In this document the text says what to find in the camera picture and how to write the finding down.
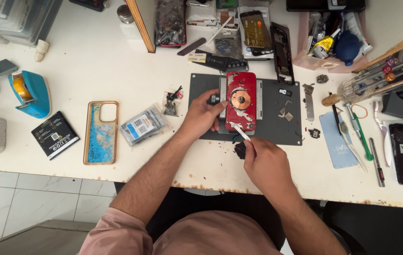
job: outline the gray repair mat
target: gray repair mat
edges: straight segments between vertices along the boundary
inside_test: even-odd
[[[212,75],[202,73],[191,74],[191,89],[189,90],[189,106],[192,100],[210,89],[219,88],[220,77],[223,75]],[[263,82],[263,119],[257,120],[255,135],[260,138],[268,139],[275,144],[281,145],[302,145],[302,127],[301,127],[301,97],[299,82],[296,85],[279,83],[277,80],[260,79]],[[280,89],[291,92],[291,96],[279,93]],[[280,110],[285,107],[286,113],[291,113],[293,119],[288,121],[285,118],[278,117]],[[233,134],[219,134],[217,131],[208,130],[200,139],[232,142]],[[244,139],[240,136],[235,141],[242,142]]]

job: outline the man's arm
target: man's arm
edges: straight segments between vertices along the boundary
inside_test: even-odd
[[[286,153],[273,142],[252,138],[245,141],[244,169],[280,215],[295,255],[346,255],[328,227],[305,204],[291,179]]]
[[[126,183],[110,207],[130,214],[147,224],[167,194],[171,182],[190,146],[207,130],[219,130],[217,115],[226,101],[216,106],[206,101],[218,89],[205,92],[194,99],[181,128]]]

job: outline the pink shirt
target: pink shirt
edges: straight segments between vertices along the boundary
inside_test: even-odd
[[[250,217],[234,212],[197,212],[177,221],[152,243],[145,224],[108,208],[83,243],[80,255],[281,255]]]

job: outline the gold credit card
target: gold credit card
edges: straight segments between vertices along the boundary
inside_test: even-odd
[[[258,15],[242,18],[244,26],[244,44],[249,47],[264,47],[263,28],[266,28],[262,21],[258,20]]]

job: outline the qr code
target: qr code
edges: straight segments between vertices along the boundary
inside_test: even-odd
[[[141,119],[137,119],[136,121],[134,121],[134,126],[138,127],[138,126],[140,126],[140,125],[143,125]]]
[[[58,135],[57,132],[55,132],[55,133],[53,133],[50,137],[55,141],[55,140],[58,139],[59,135]]]
[[[146,133],[147,128],[146,128],[146,126],[141,126],[141,127],[138,128],[138,131],[139,131],[140,133],[144,134],[144,133]]]

